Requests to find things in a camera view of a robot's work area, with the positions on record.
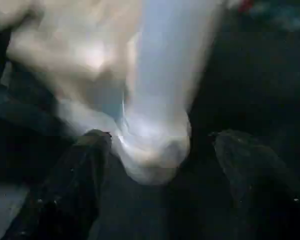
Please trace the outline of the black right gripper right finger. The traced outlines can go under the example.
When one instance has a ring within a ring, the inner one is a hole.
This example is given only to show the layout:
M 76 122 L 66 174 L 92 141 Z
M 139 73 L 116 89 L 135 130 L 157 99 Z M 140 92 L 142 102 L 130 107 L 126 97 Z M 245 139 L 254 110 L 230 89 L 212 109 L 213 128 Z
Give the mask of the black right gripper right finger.
M 300 180 L 269 146 L 237 130 L 213 132 L 233 199 L 237 240 L 300 240 Z

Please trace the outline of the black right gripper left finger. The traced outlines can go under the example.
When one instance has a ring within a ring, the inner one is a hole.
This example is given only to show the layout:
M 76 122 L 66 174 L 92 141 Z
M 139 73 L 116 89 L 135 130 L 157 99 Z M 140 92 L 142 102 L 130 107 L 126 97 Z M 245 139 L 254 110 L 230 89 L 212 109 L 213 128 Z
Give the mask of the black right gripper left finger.
M 47 178 L 29 193 L 21 214 L 21 240 L 86 240 L 98 201 L 111 136 L 91 130 L 68 148 Z

